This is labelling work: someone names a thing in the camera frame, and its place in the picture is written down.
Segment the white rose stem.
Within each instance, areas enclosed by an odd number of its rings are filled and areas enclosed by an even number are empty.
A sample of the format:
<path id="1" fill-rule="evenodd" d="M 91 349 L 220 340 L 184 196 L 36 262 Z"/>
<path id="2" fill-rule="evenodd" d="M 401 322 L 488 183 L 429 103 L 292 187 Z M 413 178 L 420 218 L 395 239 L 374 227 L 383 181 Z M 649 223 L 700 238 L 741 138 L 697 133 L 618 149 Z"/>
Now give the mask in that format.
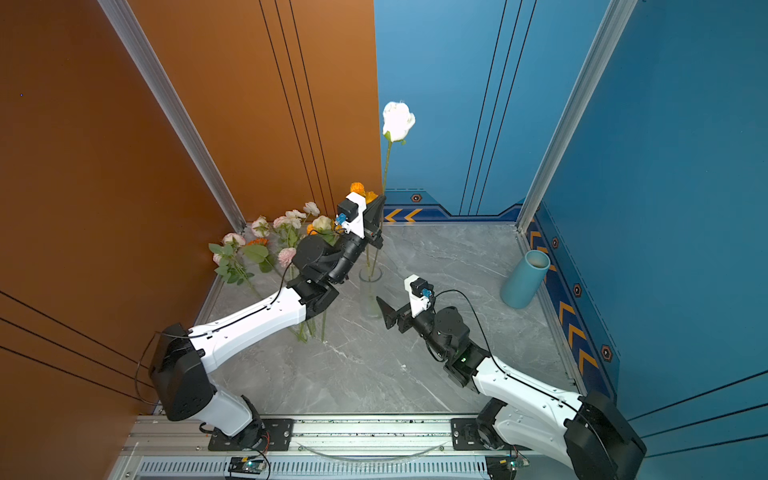
<path id="1" fill-rule="evenodd" d="M 382 175 L 381 193 L 385 194 L 388 184 L 391 153 L 395 143 L 405 144 L 409 131 L 416 123 L 415 114 L 404 102 L 388 102 L 382 111 L 382 135 L 386 139 L 386 153 Z"/>

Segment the left circuit board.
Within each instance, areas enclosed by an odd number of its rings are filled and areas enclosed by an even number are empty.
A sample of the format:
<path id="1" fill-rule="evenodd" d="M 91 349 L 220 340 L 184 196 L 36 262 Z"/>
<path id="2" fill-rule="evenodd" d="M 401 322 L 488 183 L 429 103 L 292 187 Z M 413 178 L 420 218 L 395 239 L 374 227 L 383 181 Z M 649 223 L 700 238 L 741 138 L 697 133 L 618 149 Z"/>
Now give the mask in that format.
<path id="1" fill-rule="evenodd" d="M 229 479 L 267 479 L 268 462 L 259 456 L 231 457 L 226 477 Z"/>

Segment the pale pink flower spray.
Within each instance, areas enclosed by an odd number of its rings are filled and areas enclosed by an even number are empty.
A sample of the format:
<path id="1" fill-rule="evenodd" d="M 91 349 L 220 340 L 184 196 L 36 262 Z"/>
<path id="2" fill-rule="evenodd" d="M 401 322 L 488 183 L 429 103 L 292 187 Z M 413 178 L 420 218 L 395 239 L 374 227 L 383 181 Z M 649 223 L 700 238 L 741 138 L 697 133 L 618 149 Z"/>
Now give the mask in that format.
<path id="1" fill-rule="evenodd" d="M 251 233 L 256 238 L 266 238 L 269 234 L 276 235 L 286 244 L 296 243 L 301 238 L 302 228 L 307 220 L 320 216 L 320 210 L 315 202 L 306 202 L 301 210 L 287 210 L 283 215 L 269 221 L 260 216 L 249 224 Z"/>

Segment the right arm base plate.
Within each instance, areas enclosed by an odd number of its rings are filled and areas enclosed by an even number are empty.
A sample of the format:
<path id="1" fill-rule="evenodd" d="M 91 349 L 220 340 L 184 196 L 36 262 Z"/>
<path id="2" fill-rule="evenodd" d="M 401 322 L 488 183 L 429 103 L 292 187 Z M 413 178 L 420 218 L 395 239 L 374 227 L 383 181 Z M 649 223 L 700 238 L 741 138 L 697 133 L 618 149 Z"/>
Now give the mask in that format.
<path id="1" fill-rule="evenodd" d="M 509 451 L 512 446 L 504 442 L 492 427 L 476 418 L 452 418 L 452 446 L 455 451 Z"/>

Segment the right circuit board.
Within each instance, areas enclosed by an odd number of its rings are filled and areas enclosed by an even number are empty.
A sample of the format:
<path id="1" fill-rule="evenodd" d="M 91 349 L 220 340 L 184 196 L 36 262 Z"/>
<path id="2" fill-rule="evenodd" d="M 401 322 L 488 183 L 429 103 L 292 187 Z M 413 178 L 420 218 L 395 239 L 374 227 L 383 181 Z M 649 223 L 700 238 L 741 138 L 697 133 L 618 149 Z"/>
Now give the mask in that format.
<path id="1" fill-rule="evenodd" d="M 514 480 L 521 469 L 530 465 L 524 456 L 486 456 L 485 462 L 490 480 Z"/>

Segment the pink rose branch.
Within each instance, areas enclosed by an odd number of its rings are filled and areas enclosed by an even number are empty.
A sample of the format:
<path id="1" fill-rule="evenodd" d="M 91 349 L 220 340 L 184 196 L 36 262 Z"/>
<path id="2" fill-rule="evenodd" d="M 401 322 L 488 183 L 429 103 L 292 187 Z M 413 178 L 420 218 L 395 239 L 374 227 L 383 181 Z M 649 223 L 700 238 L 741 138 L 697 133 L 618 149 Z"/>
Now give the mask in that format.
<path id="1" fill-rule="evenodd" d="M 228 284 L 245 285 L 252 291 L 253 274 L 245 267 L 239 256 L 240 249 L 246 245 L 245 238 L 237 233 L 228 233 L 219 243 L 209 243 L 208 249 L 216 264 L 215 273 Z"/>

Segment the teal cylinder vase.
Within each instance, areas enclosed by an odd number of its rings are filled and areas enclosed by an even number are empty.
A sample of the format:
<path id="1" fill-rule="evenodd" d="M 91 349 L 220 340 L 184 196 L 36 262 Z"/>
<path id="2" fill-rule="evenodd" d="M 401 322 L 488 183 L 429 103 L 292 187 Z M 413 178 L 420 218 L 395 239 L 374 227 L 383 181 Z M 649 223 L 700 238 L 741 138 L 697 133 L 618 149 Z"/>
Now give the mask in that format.
<path id="1" fill-rule="evenodd" d="M 551 266 L 549 256 L 540 250 L 528 251 L 501 288 L 501 299 L 509 307 L 526 308 L 536 296 Z"/>

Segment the left aluminium corner post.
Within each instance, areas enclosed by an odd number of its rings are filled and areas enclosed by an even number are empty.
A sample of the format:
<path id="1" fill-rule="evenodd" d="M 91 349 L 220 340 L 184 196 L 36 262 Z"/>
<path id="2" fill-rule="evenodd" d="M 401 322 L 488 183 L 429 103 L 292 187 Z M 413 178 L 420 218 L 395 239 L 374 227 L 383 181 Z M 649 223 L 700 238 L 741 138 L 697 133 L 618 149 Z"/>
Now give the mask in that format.
<path id="1" fill-rule="evenodd" d="M 98 4 L 232 230 L 238 233 L 244 232 L 245 217 L 131 6 L 124 0 L 99 0 Z"/>

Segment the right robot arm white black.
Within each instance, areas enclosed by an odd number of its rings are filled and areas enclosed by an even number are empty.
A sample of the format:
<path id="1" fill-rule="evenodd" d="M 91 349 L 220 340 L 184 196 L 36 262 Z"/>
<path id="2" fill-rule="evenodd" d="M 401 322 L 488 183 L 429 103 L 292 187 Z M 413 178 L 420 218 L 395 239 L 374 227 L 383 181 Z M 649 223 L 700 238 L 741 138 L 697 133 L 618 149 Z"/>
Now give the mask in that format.
<path id="1" fill-rule="evenodd" d="M 493 449 L 520 445 L 571 468 L 580 479 L 634 479 L 647 448 L 614 401 L 548 385 L 476 344 L 459 311 L 421 300 L 394 309 L 377 301 L 387 328 L 414 330 L 461 387 L 488 397 L 478 432 Z"/>

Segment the clear ribbed glass vase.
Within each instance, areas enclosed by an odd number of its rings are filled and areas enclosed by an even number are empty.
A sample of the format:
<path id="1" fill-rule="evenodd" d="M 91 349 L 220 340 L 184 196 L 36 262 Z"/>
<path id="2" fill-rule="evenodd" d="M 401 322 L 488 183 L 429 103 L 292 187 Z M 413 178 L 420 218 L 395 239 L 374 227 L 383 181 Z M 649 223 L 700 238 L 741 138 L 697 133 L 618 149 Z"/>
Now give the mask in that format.
<path id="1" fill-rule="evenodd" d="M 376 300 L 381 284 L 382 271 L 380 267 L 363 267 L 359 273 L 360 282 L 360 311 L 364 318 L 376 319 L 381 316 L 381 310 Z"/>

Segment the cream rose stem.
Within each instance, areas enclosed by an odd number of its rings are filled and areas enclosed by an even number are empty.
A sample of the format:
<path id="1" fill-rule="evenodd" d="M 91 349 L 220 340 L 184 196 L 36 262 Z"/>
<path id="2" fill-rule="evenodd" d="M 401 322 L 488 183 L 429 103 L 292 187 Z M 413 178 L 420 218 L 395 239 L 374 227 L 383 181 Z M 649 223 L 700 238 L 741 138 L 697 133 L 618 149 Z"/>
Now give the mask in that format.
<path id="1" fill-rule="evenodd" d="M 327 216 L 318 216 L 308 226 L 307 234 L 321 236 L 326 241 L 331 243 L 335 235 L 334 222 Z"/>

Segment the pink carnation flower stem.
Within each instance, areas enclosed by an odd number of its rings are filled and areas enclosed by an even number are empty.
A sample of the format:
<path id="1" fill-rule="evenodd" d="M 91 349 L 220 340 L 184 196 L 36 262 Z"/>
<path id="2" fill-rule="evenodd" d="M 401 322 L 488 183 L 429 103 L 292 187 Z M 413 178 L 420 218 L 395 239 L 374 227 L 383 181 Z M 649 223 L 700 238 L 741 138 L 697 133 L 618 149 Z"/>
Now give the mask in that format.
<path id="1" fill-rule="evenodd" d="M 293 263 L 295 254 L 296 249 L 294 247 L 283 248 L 278 253 L 278 261 L 284 269 L 282 274 L 283 280 L 294 280 L 299 276 L 299 270 Z M 321 321 L 312 318 L 301 322 L 296 327 L 290 327 L 289 330 L 299 342 L 307 343 L 310 338 L 319 339 L 321 342 L 324 342 L 326 332 L 326 314 L 323 314 Z"/>

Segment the small orange flower sprig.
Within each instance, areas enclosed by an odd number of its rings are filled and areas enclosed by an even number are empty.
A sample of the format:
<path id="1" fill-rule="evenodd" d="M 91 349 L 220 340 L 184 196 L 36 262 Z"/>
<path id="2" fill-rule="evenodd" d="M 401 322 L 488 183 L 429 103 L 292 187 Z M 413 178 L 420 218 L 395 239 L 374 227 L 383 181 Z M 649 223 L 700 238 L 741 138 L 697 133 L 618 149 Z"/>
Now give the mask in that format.
<path id="1" fill-rule="evenodd" d="M 366 203 L 367 204 L 372 203 L 378 197 L 377 193 L 375 193 L 373 191 L 366 191 L 364 185 L 362 183 L 360 183 L 360 182 L 353 182 L 350 185 L 350 192 L 351 193 L 359 194 L 361 196 L 364 196 L 365 199 L 366 199 Z M 371 253 L 370 248 L 367 247 L 366 248 L 365 277 L 368 280 L 372 280 L 373 279 L 374 269 L 375 269 L 375 265 L 374 265 L 374 261 L 372 260 L 372 253 Z"/>

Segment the circuit board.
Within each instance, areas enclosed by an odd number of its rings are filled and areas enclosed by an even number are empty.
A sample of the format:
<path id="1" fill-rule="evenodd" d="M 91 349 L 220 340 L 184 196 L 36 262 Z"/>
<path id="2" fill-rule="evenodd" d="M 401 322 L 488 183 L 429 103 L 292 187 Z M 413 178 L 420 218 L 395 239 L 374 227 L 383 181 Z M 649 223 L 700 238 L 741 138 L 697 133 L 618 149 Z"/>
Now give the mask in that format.
<path id="1" fill-rule="evenodd" d="M 521 469 L 530 465 L 524 456 L 486 456 L 485 462 L 490 480 L 514 480 Z"/>
<path id="2" fill-rule="evenodd" d="M 259 456 L 231 457 L 226 477 L 229 479 L 267 479 L 268 462 Z"/>

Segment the large orange rose stem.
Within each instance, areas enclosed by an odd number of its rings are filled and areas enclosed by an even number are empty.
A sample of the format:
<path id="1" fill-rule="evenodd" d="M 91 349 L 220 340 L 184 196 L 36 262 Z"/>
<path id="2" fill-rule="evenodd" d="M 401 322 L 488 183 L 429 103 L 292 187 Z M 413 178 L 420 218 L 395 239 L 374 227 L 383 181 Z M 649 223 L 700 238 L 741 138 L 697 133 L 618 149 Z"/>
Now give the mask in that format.
<path id="1" fill-rule="evenodd" d="M 241 248 L 242 255 L 257 264 L 267 262 L 270 255 L 267 243 L 266 238 L 252 240 Z"/>

